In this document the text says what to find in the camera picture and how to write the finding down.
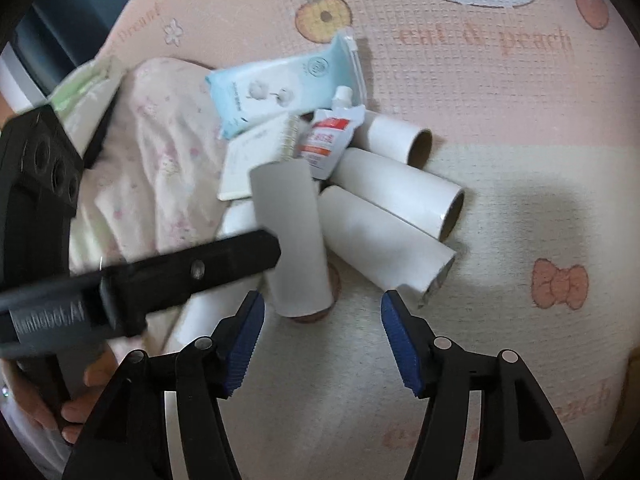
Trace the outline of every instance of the white spout cap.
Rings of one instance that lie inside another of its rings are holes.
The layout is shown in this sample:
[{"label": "white spout cap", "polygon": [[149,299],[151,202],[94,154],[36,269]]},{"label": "white spout cap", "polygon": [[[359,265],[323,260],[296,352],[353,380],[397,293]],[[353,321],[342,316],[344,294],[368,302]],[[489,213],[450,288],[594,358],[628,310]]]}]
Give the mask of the white spout cap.
[{"label": "white spout cap", "polygon": [[331,100],[331,108],[351,108],[353,106],[353,90],[348,86],[338,86],[335,89],[334,98]]}]

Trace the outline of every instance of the light blue wipes package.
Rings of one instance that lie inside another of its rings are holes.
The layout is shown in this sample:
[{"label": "light blue wipes package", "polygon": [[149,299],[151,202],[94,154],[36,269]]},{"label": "light blue wipes package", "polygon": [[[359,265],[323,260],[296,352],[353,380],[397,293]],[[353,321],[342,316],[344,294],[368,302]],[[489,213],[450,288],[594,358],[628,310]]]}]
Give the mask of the light blue wipes package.
[{"label": "light blue wipes package", "polygon": [[367,103],[351,27],[338,31],[321,52],[214,70],[206,81],[225,139],[283,112],[302,115],[331,108],[338,86],[353,89],[353,105]]}]

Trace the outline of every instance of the play mat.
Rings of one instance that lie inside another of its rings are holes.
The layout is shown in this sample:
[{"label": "play mat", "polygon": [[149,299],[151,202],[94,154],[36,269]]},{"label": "play mat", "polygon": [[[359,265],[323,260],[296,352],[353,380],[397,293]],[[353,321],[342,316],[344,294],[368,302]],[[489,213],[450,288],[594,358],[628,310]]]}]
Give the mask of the play mat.
[{"label": "play mat", "polygon": [[[431,128],[427,169],[467,190],[447,241],[458,259],[420,314],[467,350],[522,355],[593,475],[640,342],[640,48],[608,0],[131,0],[100,55],[221,68],[322,48],[345,25],[370,107]],[[138,112],[162,110],[154,99]],[[333,311],[303,325],[268,308],[221,403],[243,478],[402,478],[411,459],[426,403],[402,386],[382,292],[330,261]],[[188,316],[175,328],[183,343],[203,330]]]}]

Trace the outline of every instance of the silver screw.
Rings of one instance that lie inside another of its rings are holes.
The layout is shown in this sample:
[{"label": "silver screw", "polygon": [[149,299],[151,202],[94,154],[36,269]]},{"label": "silver screw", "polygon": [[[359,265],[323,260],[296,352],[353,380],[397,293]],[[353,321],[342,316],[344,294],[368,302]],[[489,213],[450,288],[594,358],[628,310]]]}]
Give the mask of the silver screw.
[{"label": "silver screw", "polygon": [[201,260],[196,260],[191,264],[191,277],[194,280],[201,280],[204,278],[205,266]]},{"label": "silver screw", "polygon": [[196,339],[195,346],[198,350],[206,350],[207,348],[211,348],[212,344],[210,337],[201,337],[200,339]]},{"label": "silver screw", "polygon": [[145,358],[145,353],[142,350],[134,350],[129,354],[129,361],[132,363],[139,363]]},{"label": "silver screw", "polygon": [[440,350],[449,350],[449,348],[451,348],[451,341],[446,337],[437,337],[433,344]]},{"label": "silver screw", "polygon": [[502,358],[508,363],[515,363],[518,360],[518,354],[513,350],[505,350],[502,352]]}]

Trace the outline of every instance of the human hand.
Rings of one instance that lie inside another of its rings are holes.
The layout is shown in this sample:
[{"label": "human hand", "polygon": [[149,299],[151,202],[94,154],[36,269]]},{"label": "human hand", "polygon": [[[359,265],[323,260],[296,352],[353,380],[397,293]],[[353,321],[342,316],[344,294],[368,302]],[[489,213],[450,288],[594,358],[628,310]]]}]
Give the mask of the human hand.
[{"label": "human hand", "polygon": [[[111,377],[118,368],[111,348],[106,351],[84,371],[84,384],[89,390],[75,400],[70,400],[62,406],[62,416],[72,424],[62,430],[62,437],[74,444]],[[0,370],[11,391],[15,403],[28,416],[36,427],[56,430],[58,425],[53,414],[44,403],[36,386],[25,377],[17,364],[13,361],[0,360]]]}]

